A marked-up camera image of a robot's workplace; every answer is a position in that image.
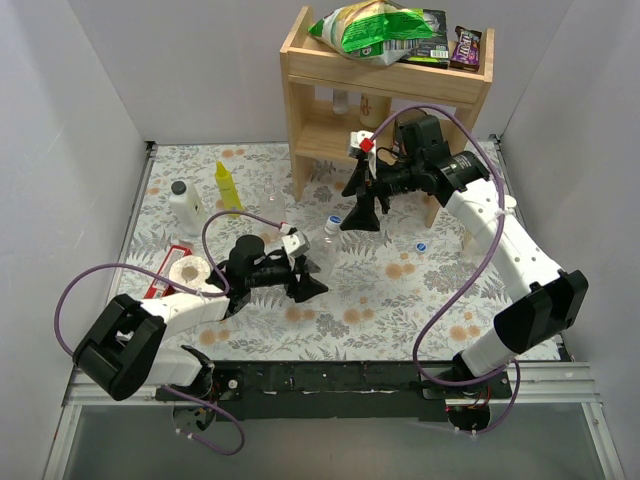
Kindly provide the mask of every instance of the leaf pattern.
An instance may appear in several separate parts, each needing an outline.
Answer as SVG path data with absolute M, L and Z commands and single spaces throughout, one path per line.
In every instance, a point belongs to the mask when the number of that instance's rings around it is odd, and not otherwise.
M 499 166 L 493 144 L 482 142 Z M 293 199 L 289 149 L 284 143 L 161 146 L 154 160 L 127 262 L 157 271 L 172 243 L 188 241 L 203 255 L 199 236 L 184 235 L 168 204 L 171 183 L 191 180 L 210 214 L 219 209 L 215 161 L 233 173 L 244 207 L 258 212 L 266 178 L 282 188 L 288 220 L 309 236 L 329 215 L 343 218 L 355 199 L 341 196 L 351 168 L 317 161 L 300 202 Z M 464 227 L 440 210 L 433 228 L 424 227 L 425 196 L 394 197 L 389 215 L 379 212 L 381 232 L 345 232 L 331 279 L 331 291 L 295 304 L 281 287 L 254 289 L 237 315 L 202 323 L 167 339 L 166 345 L 194 345 L 214 360 L 410 360 L 413 342 L 431 316 L 469 278 L 474 260 L 461 253 Z M 264 232 L 244 217 L 222 217 L 207 231 L 207 245 L 218 261 L 238 236 Z M 427 251 L 418 253 L 416 243 Z M 269 243 L 268 250 L 277 248 Z M 120 292 L 142 298 L 150 279 L 125 271 Z M 425 359 L 448 360 L 492 326 L 509 304 L 504 285 L 490 267 L 435 325 L 422 343 Z M 552 341 L 523 356 L 558 359 Z

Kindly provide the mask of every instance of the beige cup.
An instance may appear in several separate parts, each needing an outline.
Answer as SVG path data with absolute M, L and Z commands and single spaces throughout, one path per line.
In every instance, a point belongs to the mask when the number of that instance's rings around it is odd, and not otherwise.
M 391 111 L 391 97 L 380 97 L 363 93 L 360 96 L 360 123 L 365 127 L 378 128 Z

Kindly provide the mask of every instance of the red connector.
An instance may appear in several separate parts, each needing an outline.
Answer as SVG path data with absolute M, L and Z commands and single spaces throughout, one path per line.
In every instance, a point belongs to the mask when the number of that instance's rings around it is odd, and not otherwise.
M 369 153 L 373 148 L 373 141 L 368 138 L 365 138 L 363 141 L 360 142 L 360 148 L 364 153 Z

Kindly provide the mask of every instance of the red and white package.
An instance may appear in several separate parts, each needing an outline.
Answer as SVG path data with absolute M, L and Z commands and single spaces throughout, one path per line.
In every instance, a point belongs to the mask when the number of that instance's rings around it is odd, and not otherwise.
M 192 254 L 193 251 L 190 248 L 184 247 L 182 245 L 171 245 L 167 256 L 164 257 L 164 261 L 160 266 L 160 270 L 158 270 L 158 275 L 162 275 L 163 277 L 168 278 L 169 270 L 171 270 L 173 264 L 178 260 Z M 171 295 L 174 292 L 175 290 L 171 285 L 167 285 L 161 280 L 154 279 L 153 282 L 151 282 L 151 286 L 149 287 L 149 290 L 147 290 L 144 298 L 166 297 L 167 295 Z

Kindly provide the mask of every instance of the purple candy package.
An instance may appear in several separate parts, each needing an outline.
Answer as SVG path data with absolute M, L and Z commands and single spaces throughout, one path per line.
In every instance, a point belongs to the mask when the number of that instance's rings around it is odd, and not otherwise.
M 450 66 L 462 70 L 477 72 L 480 68 L 480 37 L 481 32 L 467 30 L 461 26 L 456 27 L 458 45 L 451 55 Z

